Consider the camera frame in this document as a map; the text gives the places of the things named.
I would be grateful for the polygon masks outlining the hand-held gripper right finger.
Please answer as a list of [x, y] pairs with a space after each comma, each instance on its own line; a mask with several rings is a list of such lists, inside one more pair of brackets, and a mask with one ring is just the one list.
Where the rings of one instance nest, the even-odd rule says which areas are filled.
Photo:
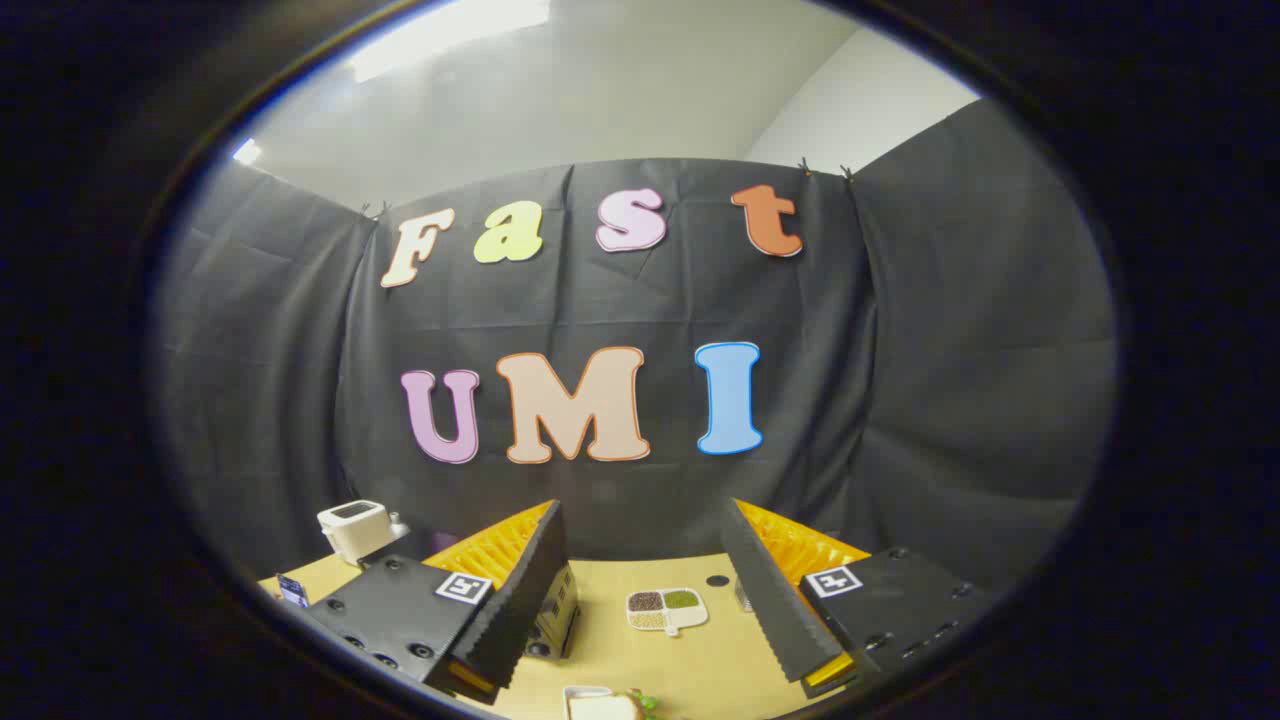
[[785, 678], [864, 693], [955, 644], [991, 594], [915, 550], [869, 553], [740, 498], [719, 539]]

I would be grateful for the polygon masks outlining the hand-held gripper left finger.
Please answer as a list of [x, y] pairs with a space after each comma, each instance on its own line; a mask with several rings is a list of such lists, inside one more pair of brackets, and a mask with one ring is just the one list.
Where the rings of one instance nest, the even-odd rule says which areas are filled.
[[562, 506], [548, 500], [429, 559], [378, 551], [305, 612], [411, 682], [493, 705], [568, 564]]

